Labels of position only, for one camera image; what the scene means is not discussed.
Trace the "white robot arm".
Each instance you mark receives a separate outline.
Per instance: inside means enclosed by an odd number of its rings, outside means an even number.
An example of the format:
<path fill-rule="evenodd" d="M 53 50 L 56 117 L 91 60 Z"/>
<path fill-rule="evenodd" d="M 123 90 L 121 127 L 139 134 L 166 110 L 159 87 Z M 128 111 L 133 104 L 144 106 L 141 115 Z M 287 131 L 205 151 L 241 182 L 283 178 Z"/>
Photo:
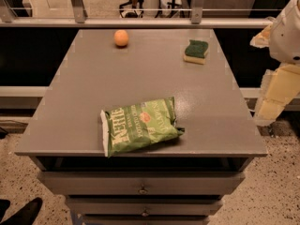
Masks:
<path fill-rule="evenodd" d="M 273 22 L 252 38 L 250 45 L 268 47 L 270 57 L 280 63 L 262 76 L 255 105 L 255 124 L 266 127 L 300 93 L 300 0 L 290 0 Z"/>

